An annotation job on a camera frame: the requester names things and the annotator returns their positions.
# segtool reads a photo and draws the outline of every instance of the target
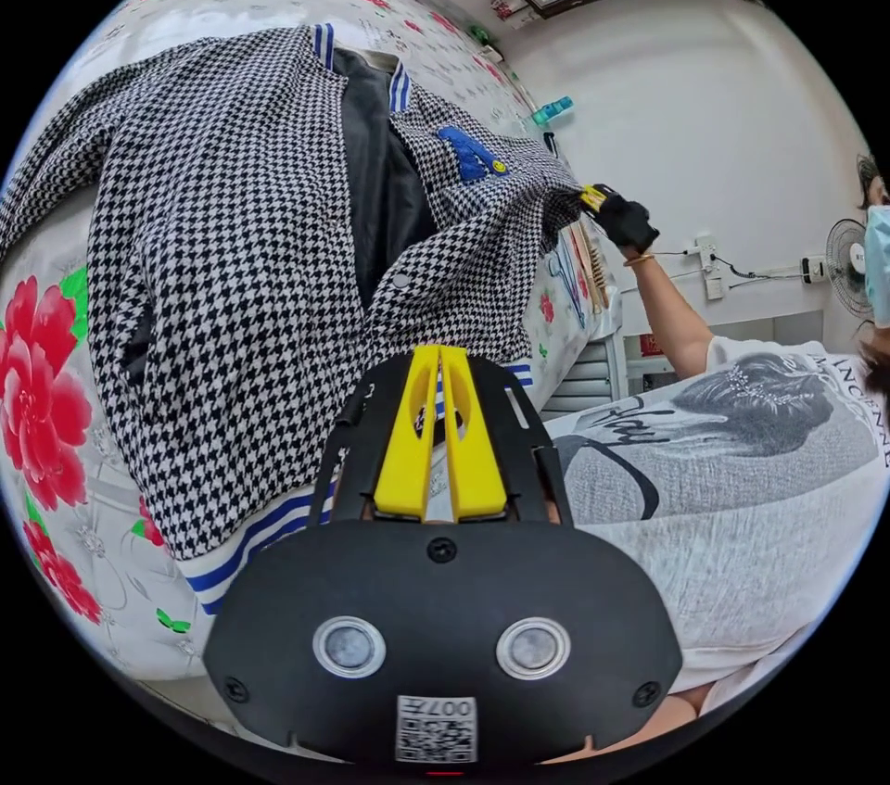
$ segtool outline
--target electric fan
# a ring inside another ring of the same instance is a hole
[[[841,220],[828,233],[825,268],[837,298],[857,318],[871,316],[865,293],[865,226],[856,220]]]

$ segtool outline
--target screw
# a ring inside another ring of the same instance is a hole
[[[434,563],[450,563],[457,556],[457,545],[450,538],[433,538],[426,545],[426,555]]]
[[[661,695],[661,685],[650,680],[643,683],[640,688],[633,693],[633,706],[635,708],[648,708],[658,696]]]
[[[225,690],[226,697],[230,702],[244,704],[250,698],[248,688],[234,677],[227,677],[225,683],[222,684],[222,688]]]

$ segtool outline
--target bracelet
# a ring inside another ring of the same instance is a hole
[[[655,259],[655,254],[641,254],[639,257],[635,258],[634,260],[625,260],[624,265],[625,266],[636,266],[639,263],[645,263],[647,260],[654,260],[654,259]]]

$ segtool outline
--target wall outlet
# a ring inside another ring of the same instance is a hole
[[[695,239],[695,246],[698,248],[699,257],[702,259],[702,271],[705,273],[712,272],[717,263],[712,257],[717,256],[717,242],[713,235],[699,235]]]
[[[828,268],[824,257],[803,257],[800,260],[800,277],[805,285],[817,285],[828,281]]]
[[[711,278],[705,278],[705,291],[709,300],[723,299],[723,276],[715,275]]]

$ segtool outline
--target teal bottle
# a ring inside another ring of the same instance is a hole
[[[571,96],[563,96],[562,99],[557,99],[556,102],[548,102],[546,106],[541,106],[531,116],[531,119],[541,127],[562,112],[568,111],[573,105]]]

